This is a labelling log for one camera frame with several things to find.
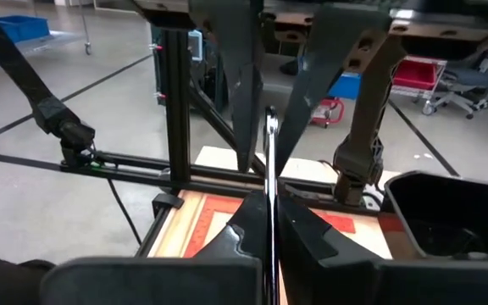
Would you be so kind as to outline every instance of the metal cart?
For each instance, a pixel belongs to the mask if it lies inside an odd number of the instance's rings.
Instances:
[[[24,56],[31,55],[33,53],[38,53],[55,47],[61,47],[63,45],[69,44],[71,42],[77,42],[82,39],[86,39],[84,43],[85,52],[87,55],[92,54],[92,44],[90,43],[90,36],[88,34],[88,29],[86,26],[86,17],[84,16],[84,11],[82,8],[82,0],[78,1],[80,16],[82,18],[82,24],[84,26],[84,34],[75,34],[64,31],[51,30],[49,36],[44,36],[36,39],[31,39],[28,41],[16,42],[16,47]],[[35,2],[31,1],[31,5],[37,16]]]
[[[438,87],[438,84],[440,83],[440,78],[443,75],[444,70],[446,69],[447,61],[446,60],[440,60],[440,59],[433,59],[433,58],[420,58],[420,57],[414,57],[414,56],[407,56],[405,58],[405,60],[413,61],[413,62],[417,62],[417,63],[423,63],[423,64],[435,64],[436,65],[435,84],[432,87],[432,89],[430,89],[430,90],[412,88],[412,87],[408,87],[408,86],[392,86],[391,87],[391,94],[399,94],[399,95],[403,95],[406,97],[415,97],[415,99],[413,100],[414,103],[417,103],[421,99],[426,100],[421,112],[424,115],[431,115],[436,111],[436,107],[430,101],[430,99],[433,98],[436,87]]]

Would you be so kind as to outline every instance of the black bin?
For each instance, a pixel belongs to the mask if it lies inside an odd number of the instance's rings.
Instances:
[[[422,172],[385,184],[379,222],[394,259],[488,260],[488,184]]]

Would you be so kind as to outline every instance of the blue plastic crate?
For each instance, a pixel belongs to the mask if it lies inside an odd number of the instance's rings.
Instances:
[[[18,29],[19,40],[26,41],[50,35],[48,22],[44,18],[29,16],[5,16],[0,21],[14,25]]]
[[[0,20],[0,26],[3,28],[5,33],[7,33],[7,36],[11,41],[19,42],[20,38],[18,28],[15,25]]]
[[[298,69],[302,69],[302,57],[298,59]],[[361,86],[361,75],[356,73],[344,73],[338,81],[329,89],[328,97],[341,97],[356,100]]]

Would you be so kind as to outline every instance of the office chair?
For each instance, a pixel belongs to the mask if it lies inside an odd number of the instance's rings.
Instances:
[[[475,88],[486,88],[485,94],[479,101],[473,101],[464,96]],[[423,114],[431,115],[438,106],[446,106],[453,102],[468,114],[466,119],[473,119],[474,112],[487,107],[488,101],[488,58],[478,69],[463,67],[460,63],[448,64],[440,79],[440,90],[435,92],[432,101],[427,101]]]

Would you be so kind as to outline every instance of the caster wheel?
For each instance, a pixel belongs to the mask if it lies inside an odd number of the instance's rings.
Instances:
[[[159,179],[170,181],[170,169],[167,168],[162,170],[161,173],[159,173]],[[170,194],[172,192],[170,187],[160,186],[159,189],[166,194]]]
[[[424,115],[431,115],[436,112],[436,108],[430,104],[425,104],[423,110],[421,111]]]

